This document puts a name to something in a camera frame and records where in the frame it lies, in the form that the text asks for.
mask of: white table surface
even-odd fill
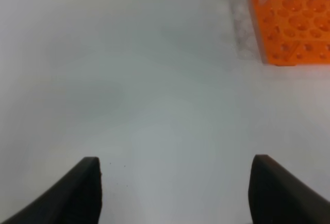
[[[100,224],[247,224],[258,153],[330,199],[330,74],[240,59],[226,0],[0,6],[1,219],[84,156]]]

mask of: white surface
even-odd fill
[[[246,224],[256,153],[330,199],[329,79],[237,58],[226,0],[0,6],[1,219],[84,156],[100,224]]]

